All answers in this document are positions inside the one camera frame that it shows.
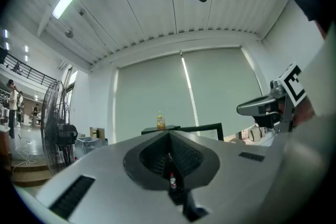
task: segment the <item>staircase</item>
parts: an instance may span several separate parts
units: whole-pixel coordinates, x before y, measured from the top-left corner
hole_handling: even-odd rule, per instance
[[[36,187],[43,185],[52,175],[45,159],[38,159],[31,165],[17,166],[12,175],[12,182],[19,187]],[[21,163],[21,160],[12,160],[12,169]]]

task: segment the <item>electric fan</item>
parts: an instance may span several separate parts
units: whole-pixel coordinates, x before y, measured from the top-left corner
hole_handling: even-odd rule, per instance
[[[61,81],[50,84],[41,114],[41,138],[47,165],[54,175],[75,161],[75,126],[69,124],[66,90]]]

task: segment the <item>bottle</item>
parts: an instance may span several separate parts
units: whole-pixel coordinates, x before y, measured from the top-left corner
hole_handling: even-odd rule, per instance
[[[170,188],[172,190],[176,190],[177,189],[176,178],[174,176],[174,173],[170,173]]]
[[[156,117],[156,125],[158,129],[164,129],[166,127],[164,117],[162,115]]]

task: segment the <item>roller blind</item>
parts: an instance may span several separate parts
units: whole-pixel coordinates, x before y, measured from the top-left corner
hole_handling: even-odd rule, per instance
[[[224,136],[254,124],[236,107],[261,96],[254,72],[240,48],[211,49],[183,54],[200,125],[222,123]],[[201,136],[217,139],[216,131]]]
[[[159,111],[166,125],[195,126],[180,55],[163,57],[119,70],[115,98],[117,142],[156,126]]]

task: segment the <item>vent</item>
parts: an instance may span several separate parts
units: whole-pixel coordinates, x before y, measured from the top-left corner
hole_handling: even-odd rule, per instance
[[[251,159],[253,161],[257,161],[257,162],[262,162],[265,158],[265,156],[261,156],[258,154],[254,154],[254,153],[249,153],[249,152],[242,152],[239,154],[240,157],[243,158],[247,158],[247,159]]]
[[[50,210],[64,219],[68,219],[86,192],[93,184],[91,177],[80,176],[51,206]]]

